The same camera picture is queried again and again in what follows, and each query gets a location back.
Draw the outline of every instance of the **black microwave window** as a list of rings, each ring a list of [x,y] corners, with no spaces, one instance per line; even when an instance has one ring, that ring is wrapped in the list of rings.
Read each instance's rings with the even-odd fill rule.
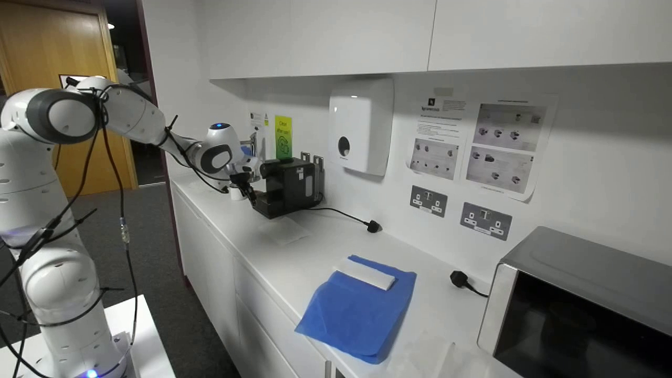
[[[672,338],[520,273],[495,360],[528,378],[672,378]]]

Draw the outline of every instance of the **blue towel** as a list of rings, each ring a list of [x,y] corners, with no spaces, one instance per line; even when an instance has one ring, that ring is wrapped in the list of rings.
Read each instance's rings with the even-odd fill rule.
[[[368,363],[379,363],[391,353],[408,304],[411,303],[415,273],[399,270],[361,257],[349,259],[394,275],[394,283],[389,290],[378,290],[334,270],[313,295],[297,331],[331,345]]]

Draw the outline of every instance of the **white dispenser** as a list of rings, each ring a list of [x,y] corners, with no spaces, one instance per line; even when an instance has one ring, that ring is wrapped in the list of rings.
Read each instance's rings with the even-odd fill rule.
[[[347,170],[385,177],[392,135],[392,80],[351,81],[330,96],[331,130]]]

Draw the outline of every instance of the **upper cabinet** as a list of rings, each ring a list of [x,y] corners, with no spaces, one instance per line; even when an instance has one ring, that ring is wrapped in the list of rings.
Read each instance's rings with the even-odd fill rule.
[[[202,0],[210,78],[425,72],[435,0]]]
[[[436,0],[428,69],[670,60],[670,0]]]

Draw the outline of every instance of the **electrical socket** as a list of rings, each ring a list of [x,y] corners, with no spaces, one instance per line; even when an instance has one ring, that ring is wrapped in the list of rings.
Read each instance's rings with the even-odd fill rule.
[[[474,142],[519,152],[536,152],[541,135],[543,107],[483,104]]]
[[[495,240],[509,238],[512,217],[465,202],[459,225],[487,234]]]
[[[425,209],[432,212],[435,217],[446,217],[448,196],[425,190],[425,186],[411,186],[410,205]]]
[[[415,139],[410,168],[432,177],[454,179],[459,146]]]
[[[533,156],[472,148],[466,179],[505,191],[524,194]]]

